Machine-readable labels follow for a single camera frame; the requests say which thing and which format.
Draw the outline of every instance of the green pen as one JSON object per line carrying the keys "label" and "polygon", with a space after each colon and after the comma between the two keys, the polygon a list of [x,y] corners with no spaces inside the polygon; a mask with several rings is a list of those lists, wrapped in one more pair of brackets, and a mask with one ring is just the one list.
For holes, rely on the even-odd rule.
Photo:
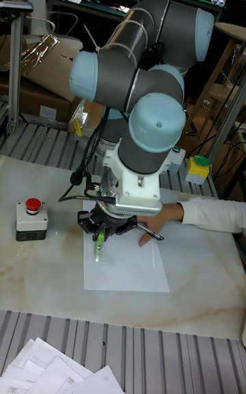
{"label": "green pen", "polygon": [[104,238],[105,238],[105,229],[103,229],[99,233],[98,239],[94,242],[94,256],[95,256],[96,262],[99,262],[100,257],[102,255]]}

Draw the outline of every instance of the metal grating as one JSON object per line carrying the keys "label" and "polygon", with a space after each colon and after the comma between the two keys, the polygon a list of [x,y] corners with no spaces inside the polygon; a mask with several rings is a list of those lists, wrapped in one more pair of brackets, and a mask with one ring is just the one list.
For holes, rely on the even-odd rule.
{"label": "metal grating", "polygon": [[37,337],[95,372],[109,365],[127,394],[243,394],[241,342],[0,311],[0,374]]}
{"label": "metal grating", "polygon": [[[18,130],[0,145],[0,153],[18,160],[44,164],[55,168],[75,170],[78,168],[87,138],[76,140],[74,135],[47,127],[20,122]],[[90,172],[103,175],[101,161],[103,152],[100,147],[90,162]],[[167,172],[160,176],[162,188],[182,191],[188,194],[213,196],[217,198],[212,179],[207,178],[203,186],[185,181],[186,162],[180,167],[178,174]]]}

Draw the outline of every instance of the finger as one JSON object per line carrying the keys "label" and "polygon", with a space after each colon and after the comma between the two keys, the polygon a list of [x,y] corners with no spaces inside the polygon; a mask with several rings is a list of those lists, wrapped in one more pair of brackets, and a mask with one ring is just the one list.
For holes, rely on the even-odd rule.
{"label": "finger", "polygon": [[149,242],[149,240],[151,239],[152,236],[150,236],[149,234],[145,234],[144,236],[142,236],[142,238],[139,240],[139,246],[144,246],[147,242]]}

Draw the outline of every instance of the yellow box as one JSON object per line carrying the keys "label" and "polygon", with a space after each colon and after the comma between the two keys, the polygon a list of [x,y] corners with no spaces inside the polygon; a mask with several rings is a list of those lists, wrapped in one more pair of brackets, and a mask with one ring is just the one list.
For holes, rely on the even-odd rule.
{"label": "yellow box", "polygon": [[206,178],[210,172],[209,166],[201,166],[201,165],[197,164],[194,160],[194,157],[191,157],[188,160],[187,170],[188,170],[188,174],[200,175],[200,176],[202,176],[202,178]]}

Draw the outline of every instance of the human hand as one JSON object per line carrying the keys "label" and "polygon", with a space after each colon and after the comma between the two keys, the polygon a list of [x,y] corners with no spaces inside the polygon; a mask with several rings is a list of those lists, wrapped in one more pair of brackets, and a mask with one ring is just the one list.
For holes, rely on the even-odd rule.
{"label": "human hand", "polygon": [[[160,213],[156,216],[137,216],[138,222],[144,222],[147,227],[154,231],[155,233],[159,233],[162,227],[168,221],[181,221],[184,217],[184,210],[181,204],[164,204]],[[139,245],[144,246],[152,236],[149,234],[145,234],[139,240]]]}

